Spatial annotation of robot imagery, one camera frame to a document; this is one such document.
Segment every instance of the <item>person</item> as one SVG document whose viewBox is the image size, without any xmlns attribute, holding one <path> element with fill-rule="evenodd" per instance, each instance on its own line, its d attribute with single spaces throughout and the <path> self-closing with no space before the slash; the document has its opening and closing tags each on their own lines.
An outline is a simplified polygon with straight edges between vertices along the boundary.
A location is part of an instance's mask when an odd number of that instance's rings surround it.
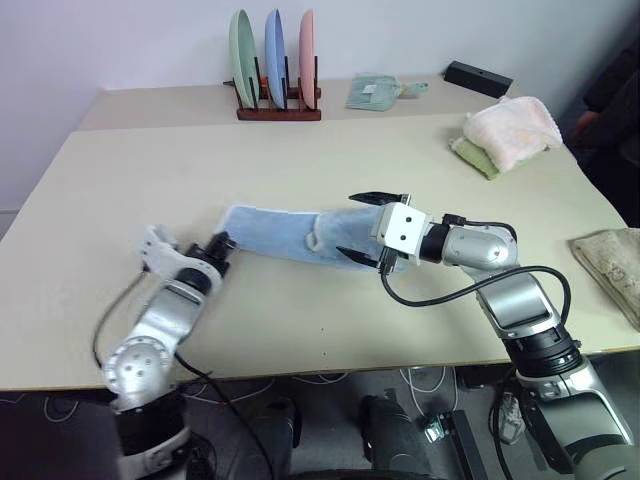
<svg viewBox="0 0 640 480">
<path fill-rule="evenodd" d="M 595 153 L 583 171 L 630 227 L 638 227 L 638 39 L 606 68 L 584 96 L 576 148 Z"/>
</svg>

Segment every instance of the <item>light blue cloth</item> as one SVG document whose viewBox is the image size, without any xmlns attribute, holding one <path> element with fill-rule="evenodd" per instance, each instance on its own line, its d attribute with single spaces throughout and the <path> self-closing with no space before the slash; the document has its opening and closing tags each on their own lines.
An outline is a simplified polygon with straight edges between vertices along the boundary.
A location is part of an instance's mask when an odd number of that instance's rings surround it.
<svg viewBox="0 0 640 480">
<path fill-rule="evenodd" d="M 378 260 L 382 246 L 370 236 L 380 207 L 335 212 L 286 212 L 234 206 L 221 230 L 238 248 L 307 263 L 369 269 L 350 260 L 336 246 L 368 254 Z"/>
</svg>

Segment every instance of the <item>floor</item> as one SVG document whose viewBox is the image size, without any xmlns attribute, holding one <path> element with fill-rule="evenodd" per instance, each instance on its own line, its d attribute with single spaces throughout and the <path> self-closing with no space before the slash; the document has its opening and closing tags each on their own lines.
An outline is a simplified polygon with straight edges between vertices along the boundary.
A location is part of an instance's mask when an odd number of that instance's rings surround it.
<svg viewBox="0 0 640 480">
<path fill-rule="evenodd" d="M 640 352 L 627 352 L 601 356 L 594 365 L 614 400 L 639 436 Z M 429 388 L 437 382 L 441 370 L 429 368 L 416 371 L 415 385 Z M 434 394 L 418 393 L 418 401 L 425 412 L 433 413 L 451 408 L 454 399 L 453 381 L 447 371 L 442 387 Z M 305 377 L 319 381 L 318 377 Z M 237 397 L 261 389 L 271 379 L 228 382 L 224 384 L 229 396 Z M 250 415 L 260 405 L 280 395 L 294 398 L 304 416 L 302 441 L 293 454 L 293 472 L 333 468 L 367 469 L 369 464 L 362 455 L 362 445 L 356 426 L 357 406 L 367 394 L 384 395 L 393 388 L 399 403 L 418 423 L 422 420 L 412 403 L 408 386 L 399 372 L 376 371 L 352 373 L 344 380 L 328 385 L 310 385 L 290 377 L 277 378 L 271 388 L 236 405 Z M 187 393 L 194 394 L 200 387 L 191 386 Z M 458 408 L 464 409 L 474 432 L 488 477 L 499 479 L 501 473 L 491 437 L 487 430 L 487 412 L 493 389 L 459 389 Z M 207 389 L 203 398 L 214 398 Z M 16 400 L 17 393 L 2 393 L 0 398 Z M 117 478 L 114 459 L 118 452 L 113 419 L 109 408 L 81 403 L 74 415 L 62 423 L 51 423 L 44 418 L 46 397 L 28 394 L 17 404 L 0 403 L 0 478 L 5 480 L 48 480 Z M 218 458 L 217 478 L 225 476 L 230 455 L 238 441 L 249 441 L 226 407 L 188 399 L 188 417 L 192 428 L 207 436 L 214 444 Z M 65 413 L 72 402 L 49 402 L 51 417 Z M 435 473 L 450 480 L 463 478 L 453 449 L 448 442 L 427 444 Z M 540 472 L 529 443 L 522 438 L 514 446 L 505 447 L 514 478 L 563 478 L 552 471 Z"/>
</svg>

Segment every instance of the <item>black cable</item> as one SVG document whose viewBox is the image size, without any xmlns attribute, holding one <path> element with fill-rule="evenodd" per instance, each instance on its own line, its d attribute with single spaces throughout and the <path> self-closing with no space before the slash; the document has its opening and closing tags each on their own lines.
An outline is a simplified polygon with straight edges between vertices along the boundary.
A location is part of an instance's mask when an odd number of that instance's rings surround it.
<svg viewBox="0 0 640 480">
<path fill-rule="evenodd" d="M 245 418 L 242 416 L 242 414 L 233 405 L 233 403 L 231 402 L 229 397 L 220 389 L 220 387 L 218 386 L 218 383 L 213 378 L 208 376 L 206 373 L 204 373 L 204 372 L 198 370 L 197 368 L 193 367 L 192 365 L 190 365 L 184 358 L 182 358 L 182 356 L 178 352 L 175 352 L 174 356 L 175 356 L 176 360 L 178 361 L 178 363 L 180 365 L 182 365 L 184 368 L 186 368 L 191 373 L 193 373 L 195 375 L 198 375 L 200 378 L 202 378 L 202 380 L 207 382 L 211 386 L 211 388 L 213 388 L 213 390 L 218 394 L 220 399 L 224 403 L 226 403 L 226 406 L 229 407 L 229 409 L 236 416 L 238 421 L 247 430 L 247 432 L 249 433 L 249 435 L 251 436 L 251 438 L 255 442 L 256 446 L 258 447 L 258 450 L 260 450 L 260 454 L 264 458 L 265 462 L 267 462 L 267 466 L 269 467 L 269 476 L 271 477 L 271 480 L 276 480 L 275 474 L 273 472 L 273 465 L 271 464 L 271 460 L 269 460 L 269 454 L 267 453 L 267 449 L 264 447 L 264 445 L 260 441 L 260 438 L 258 438 L 258 435 L 256 434 L 256 432 L 253 431 L 253 428 L 251 428 L 251 425 L 249 425 L 249 422 L 247 422 L 247 420 L 245 420 Z"/>
<path fill-rule="evenodd" d="M 471 220 L 465 220 L 464 224 L 465 225 L 469 225 L 471 227 L 502 227 L 502 228 L 505 228 L 505 229 L 507 229 L 509 231 L 509 233 L 511 234 L 511 236 L 513 237 L 513 239 L 516 242 L 518 241 L 518 234 L 516 233 L 516 229 L 513 228 L 508 223 L 503 223 L 503 222 L 473 222 Z"/>
<path fill-rule="evenodd" d="M 499 282 L 500 280 L 504 280 L 505 278 L 509 278 L 513 275 L 518 275 L 521 273 L 530 273 L 530 272 L 543 272 L 548 273 L 556 277 L 560 283 L 562 284 L 562 291 L 564 293 L 564 302 L 562 304 L 562 312 L 560 314 L 560 321 L 564 325 L 567 321 L 567 317 L 569 316 L 569 308 L 571 308 L 571 287 L 569 286 L 569 281 L 567 278 L 560 273 L 559 271 L 551 268 L 545 267 L 542 265 L 532 265 L 529 267 L 517 267 L 512 270 L 507 270 L 506 272 L 499 273 L 493 277 L 486 278 L 481 280 L 473 285 L 469 285 L 463 289 L 460 289 L 456 292 L 450 293 L 448 295 L 444 295 L 442 297 L 432 298 L 429 300 L 406 300 L 400 297 L 396 292 L 393 291 L 391 285 L 389 285 L 389 281 L 387 280 L 387 276 L 385 274 L 380 274 L 380 279 L 382 280 L 382 286 L 386 290 L 386 292 L 393 298 L 396 302 L 401 303 L 402 305 L 406 305 L 407 307 L 429 307 L 432 305 L 439 305 L 441 303 L 450 302 L 451 300 L 455 300 L 460 298 L 468 293 L 475 292 L 481 288 L 486 287 L 487 285 L 491 285 L 493 283 Z"/>
<path fill-rule="evenodd" d="M 491 429 L 491 436 L 493 437 L 493 446 L 496 449 L 496 455 L 498 456 L 498 463 L 500 463 L 500 468 L 502 469 L 502 473 L 507 480 L 513 480 L 511 476 L 511 471 L 509 470 L 509 465 L 507 465 L 507 460 L 504 458 L 504 452 L 502 451 L 502 442 L 500 441 L 500 434 L 498 432 L 499 426 L 499 410 L 500 410 L 500 402 L 502 400 L 502 395 L 504 394 L 505 387 L 507 382 L 515 372 L 515 367 L 511 367 L 507 374 L 502 379 L 500 385 L 496 387 L 496 397 L 493 400 L 493 407 L 489 410 L 489 415 L 493 413 L 492 424 L 493 428 Z"/>
<path fill-rule="evenodd" d="M 124 300 L 127 295 L 129 295 L 131 290 L 133 290 L 142 281 L 146 273 L 146 271 L 140 270 L 138 275 L 136 275 L 131 283 L 129 283 L 129 285 L 127 285 L 125 289 L 122 290 L 115 299 L 113 299 L 113 301 L 109 304 L 107 309 L 102 314 L 102 317 L 100 317 L 100 320 L 98 320 L 98 323 L 93 330 L 93 340 L 91 342 L 93 350 L 93 361 L 96 362 L 96 365 L 100 369 L 102 369 L 102 360 L 100 360 L 100 356 L 98 355 L 98 338 L 102 333 L 102 329 L 116 307 L 120 304 L 120 302 L 122 302 L 122 300 Z"/>
</svg>

